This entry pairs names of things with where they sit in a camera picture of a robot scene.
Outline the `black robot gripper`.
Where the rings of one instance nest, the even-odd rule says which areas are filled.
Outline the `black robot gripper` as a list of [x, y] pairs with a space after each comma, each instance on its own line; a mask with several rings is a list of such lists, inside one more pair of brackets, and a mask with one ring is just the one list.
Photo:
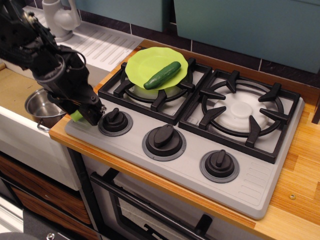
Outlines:
[[47, 91], [48, 100], [65, 113], [76, 110], [92, 126], [102, 118], [106, 107], [88, 83], [89, 71], [61, 66], [54, 71], [37, 77], [37, 82]]

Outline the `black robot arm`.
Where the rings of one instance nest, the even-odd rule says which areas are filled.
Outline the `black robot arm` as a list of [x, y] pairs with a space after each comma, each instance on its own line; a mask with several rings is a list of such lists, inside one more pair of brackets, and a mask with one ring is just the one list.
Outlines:
[[102, 118], [105, 106], [88, 83], [84, 55], [57, 45], [34, 13], [14, 0], [0, 2], [0, 57], [30, 70], [48, 100], [67, 114], [79, 112], [93, 126]]

